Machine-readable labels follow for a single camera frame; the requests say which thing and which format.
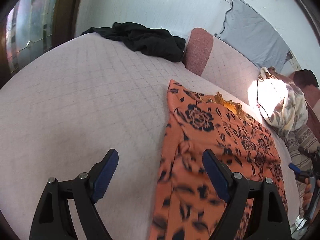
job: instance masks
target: black garment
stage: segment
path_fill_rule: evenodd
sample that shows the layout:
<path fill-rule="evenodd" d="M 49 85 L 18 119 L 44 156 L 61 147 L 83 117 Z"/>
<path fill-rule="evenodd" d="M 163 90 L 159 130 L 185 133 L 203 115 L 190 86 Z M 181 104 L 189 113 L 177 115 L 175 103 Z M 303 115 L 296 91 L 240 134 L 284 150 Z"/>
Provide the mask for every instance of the black garment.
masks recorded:
<path fill-rule="evenodd" d="M 319 87 L 316 76 L 311 70 L 299 70 L 294 73 L 293 82 L 300 88 L 304 88 L 308 85 L 314 85 Z"/>
<path fill-rule="evenodd" d="M 172 62 L 182 60 L 185 39 L 172 36 L 165 29 L 149 29 L 137 23 L 114 23 L 112 28 L 94 28 L 83 34 L 96 32 L 106 39 L 122 41 L 129 49 L 149 56 L 163 57 Z"/>

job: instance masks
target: screw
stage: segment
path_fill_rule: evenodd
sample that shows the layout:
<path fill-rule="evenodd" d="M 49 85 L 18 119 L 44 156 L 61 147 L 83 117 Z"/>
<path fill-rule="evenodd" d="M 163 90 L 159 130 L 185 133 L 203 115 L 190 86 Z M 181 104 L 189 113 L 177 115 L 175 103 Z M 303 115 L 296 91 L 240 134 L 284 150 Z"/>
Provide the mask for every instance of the screw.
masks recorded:
<path fill-rule="evenodd" d="M 50 177 L 50 178 L 48 179 L 48 183 L 49 183 L 49 184 L 53 184 L 55 181 L 56 181 L 56 178 L 55 178 L 55 177 Z"/>
<path fill-rule="evenodd" d="M 235 172 L 235 173 L 233 174 L 233 176 L 234 176 L 236 179 L 241 179 L 241 178 L 242 178 L 242 175 L 241 175 L 241 173 L 239 173 L 239 172 Z"/>
<path fill-rule="evenodd" d="M 266 178 L 266 183 L 272 184 L 272 183 L 273 183 L 273 180 L 272 180 L 271 178 Z"/>
<path fill-rule="evenodd" d="M 86 179 L 88 177 L 88 173 L 86 173 L 86 172 L 82 172 L 82 173 L 80 173 L 80 175 L 79 175 L 79 178 L 80 179 Z"/>

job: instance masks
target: orange dress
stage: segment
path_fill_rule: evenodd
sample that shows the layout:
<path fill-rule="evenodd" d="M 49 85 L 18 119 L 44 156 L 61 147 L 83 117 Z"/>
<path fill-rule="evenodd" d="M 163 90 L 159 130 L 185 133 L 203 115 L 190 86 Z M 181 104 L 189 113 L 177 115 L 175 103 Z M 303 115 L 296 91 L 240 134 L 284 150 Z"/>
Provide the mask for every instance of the orange dress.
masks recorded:
<path fill-rule="evenodd" d="M 268 129 L 220 94 L 194 93 L 174 80 L 167 99 L 169 122 L 149 240 L 208 240 L 213 233 L 226 204 L 202 165 L 206 149 L 247 179 L 272 178 L 287 210 L 280 158 Z M 251 209 L 249 199 L 236 240 L 244 236 Z"/>

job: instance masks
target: pink cushion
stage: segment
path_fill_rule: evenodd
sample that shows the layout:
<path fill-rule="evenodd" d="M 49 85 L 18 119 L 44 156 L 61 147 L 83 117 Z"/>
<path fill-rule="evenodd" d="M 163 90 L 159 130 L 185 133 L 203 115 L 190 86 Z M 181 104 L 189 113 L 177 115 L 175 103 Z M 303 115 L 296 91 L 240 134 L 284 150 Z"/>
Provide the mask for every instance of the pink cushion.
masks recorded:
<path fill-rule="evenodd" d="M 187 70 L 201 76 L 213 46 L 213 36 L 202 28 L 191 31 L 183 64 Z"/>

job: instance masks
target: cable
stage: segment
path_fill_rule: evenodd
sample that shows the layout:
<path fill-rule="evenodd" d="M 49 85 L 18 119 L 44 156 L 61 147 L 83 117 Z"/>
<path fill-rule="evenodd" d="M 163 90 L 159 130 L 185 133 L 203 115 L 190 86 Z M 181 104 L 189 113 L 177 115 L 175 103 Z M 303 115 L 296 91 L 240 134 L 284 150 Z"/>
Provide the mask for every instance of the cable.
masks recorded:
<path fill-rule="evenodd" d="M 297 226 L 297 228 L 291 233 L 291 236 L 298 230 L 298 227 L 301 225 L 301 223 L 304 221 L 304 218 L 301 220 L 300 224 Z"/>

